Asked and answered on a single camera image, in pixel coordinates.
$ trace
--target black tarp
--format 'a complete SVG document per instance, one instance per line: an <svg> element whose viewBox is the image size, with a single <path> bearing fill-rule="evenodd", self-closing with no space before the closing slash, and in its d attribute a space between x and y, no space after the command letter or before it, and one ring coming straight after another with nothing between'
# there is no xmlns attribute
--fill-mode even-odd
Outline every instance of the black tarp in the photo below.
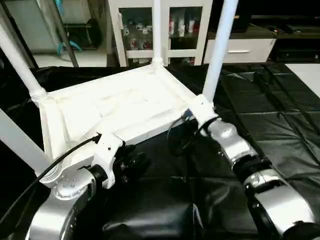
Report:
<svg viewBox="0 0 320 240"><path fill-rule="evenodd" d="M207 67L168 70L199 94ZM53 91L124 70L50 67L35 75ZM6 79L0 97L1 108L42 146L39 111L16 77ZM223 67L214 104L320 218L320 99L285 65L237 64ZM186 156L174 157L163 133L138 144L136 151L146 153L150 167L137 182L116 184L95 199L79 218L77 239L259 239L243 187L215 142L199 136ZM2 177L9 167L15 172L12 161L4 161L11 163L1 168ZM9 187L16 184L11 181Z"/></svg>

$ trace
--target wire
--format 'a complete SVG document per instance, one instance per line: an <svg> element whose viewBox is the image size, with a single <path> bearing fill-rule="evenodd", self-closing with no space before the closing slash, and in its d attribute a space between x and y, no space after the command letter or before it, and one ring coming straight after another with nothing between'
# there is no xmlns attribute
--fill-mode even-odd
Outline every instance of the wire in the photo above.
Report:
<svg viewBox="0 0 320 240"><path fill-rule="evenodd" d="M210 120L206 121L204 124L202 124L201 127L199 127L199 128L197 129L197 131L195 131L195 132L193 133L193 136L191 136L191 137L189 138L189 140L188 140L184 145L179 146L179 147L175 147L175 146L173 146L173 145L170 143L170 133L171 133L172 128L177 124L177 122L179 122L181 119L183 119L183 117L181 116L180 118L174 120L174 121L172 122L172 124L170 125L170 127L169 127L169 129L168 129L168 132L167 132L167 134L166 134L166 139L167 139L168 148L169 148L170 153L171 153L173 156L176 156L176 157L182 156L182 155L186 152L187 148L193 143L193 141L194 141L194 140L196 139L196 137L199 135L199 133L201 132L201 130L203 130L204 128L209 127L209 125L210 125L211 123L215 122L218 118L219 118L219 116L213 117L213 118L211 118Z"/></svg>
<svg viewBox="0 0 320 240"><path fill-rule="evenodd" d="M0 224L2 224L5 219L10 215L11 211L14 209L14 207L18 204L18 202L22 199L22 197L24 195L26 195L26 193L32 189L48 172L50 172L51 169L53 169L56 165L58 165L60 162L62 162L63 159L65 159L68 155L70 155L72 152L74 152L75 150L77 150L78 148L82 147L83 145L86 145L87 143L90 142L95 142L98 143L99 139L101 138L101 134L98 133L97 136L91 137L81 143L79 143L78 145L74 146L73 148L71 148L69 151L67 151L66 153L62 154L60 157L58 157L47 169L45 169L43 171L43 173L41 173L24 191L23 193L20 194L20 196L11 204L11 206L8 208L8 210L5 212L5 214L3 215L3 217L0 219Z"/></svg>

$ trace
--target glass cabinet door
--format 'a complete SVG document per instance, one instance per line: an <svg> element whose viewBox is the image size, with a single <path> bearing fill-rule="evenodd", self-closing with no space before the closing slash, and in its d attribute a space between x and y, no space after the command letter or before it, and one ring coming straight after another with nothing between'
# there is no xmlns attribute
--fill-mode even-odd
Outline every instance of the glass cabinet door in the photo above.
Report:
<svg viewBox="0 0 320 240"><path fill-rule="evenodd" d="M151 7L119 8L122 17L122 39L130 66L151 62L153 26Z"/></svg>
<svg viewBox="0 0 320 240"><path fill-rule="evenodd" d="M197 48L202 6L170 7L169 41L170 50L195 50ZM168 64L194 65L193 56L170 57Z"/></svg>

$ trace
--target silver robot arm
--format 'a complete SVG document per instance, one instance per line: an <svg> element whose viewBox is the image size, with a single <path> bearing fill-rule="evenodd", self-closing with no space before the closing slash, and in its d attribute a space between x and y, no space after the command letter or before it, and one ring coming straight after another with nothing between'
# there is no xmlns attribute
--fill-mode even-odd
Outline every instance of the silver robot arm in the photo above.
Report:
<svg viewBox="0 0 320 240"><path fill-rule="evenodd" d="M201 134L219 143L244 187L248 208L262 239L320 239L320 227L306 200L280 176L271 162L259 159L233 124L219 118L203 95L189 104L189 110L199 128L209 123Z"/></svg>
<svg viewBox="0 0 320 240"><path fill-rule="evenodd" d="M98 143L88 148L85 149L89 151L88 159L65 169L53 182L48 199L32 219L26 240L69 240L78 214L96 195L97 189L110 189L116 178L125 184L137 177L135 168L141 171L149 165L144 153L130 154L134 146L125 146L112 133L102 134Z"/></svg>

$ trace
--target metal joint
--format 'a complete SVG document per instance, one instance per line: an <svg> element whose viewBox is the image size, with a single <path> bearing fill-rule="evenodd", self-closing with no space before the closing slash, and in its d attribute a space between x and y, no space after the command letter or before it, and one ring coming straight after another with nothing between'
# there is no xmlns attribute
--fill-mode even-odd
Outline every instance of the metal joint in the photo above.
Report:
<svg viewBox="0 0 320 240"><path fill-rule="evenodd" d="M208 131L211 137L220 144L231 168L240 158L257 155L254 148L238 135L237 128L231 123L217 119L209 125Z"/></svg>
<svg viewBox="0 0 320 240"><path fill-rule="evenodd" d="M262 171L255 172L250 175L244 182L243 185L250 184L252 187L257 188L263 184L271 181L280 181L285 183L283 178L274 169L265 169Z"/></svg>
<svg viewBox="0 0 320 240"><path fill-rule="evenodd" d="M85 168L61 178L51 188L48 199L34 215L29 228L29 239L70 239L78 213L95 192L95 178Z"/></svg>

